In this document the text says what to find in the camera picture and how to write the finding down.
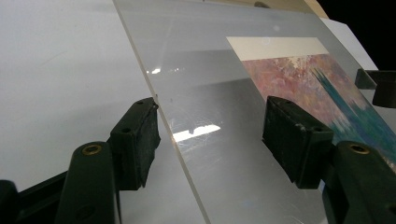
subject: abstract painting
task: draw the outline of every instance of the abstract painting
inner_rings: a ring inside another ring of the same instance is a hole
[[[258,45],[263,43],[275,42],[271,38],[271,41],[256,39],[259,42],[254,50],[260,50]],[[238,45],[233,49],[264,101],[268,95],[293,101],[334,131],[334,144],[348,140],[374,147],[384,156],[390,168],[396,170],[395,133],[327,50],[314,50],[314,54],[309,54],[312,53],[310,48],[318,44],[317,39],[311,39],[315,42],[314,45],[306,46],[308,52],[285,53],[288,56],[276,55],[276,58],[272,58],[272,52],[266,54],[270,57],[244,55],[240,49],[248,50],[248,47],[243,47],[243,43],[251,44],[251,40],[249,37],[229,39],[233,47],[235,43]],[[293,45],[298,44],[299,40],[297,39],[297,43],[292,38],[278,38],[276,41],[284,41],[285,45],[289,44],[293,49]],[[265,46],[262,50],[276,50]]]

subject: artwork print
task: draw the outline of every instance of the artwork print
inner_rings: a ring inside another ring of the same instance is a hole
[[[396,170],[395,133],[328,52],[241,58],[264,101],[268,95],[293,101],[334,131],[334,144],[348,140],[374,147]]]

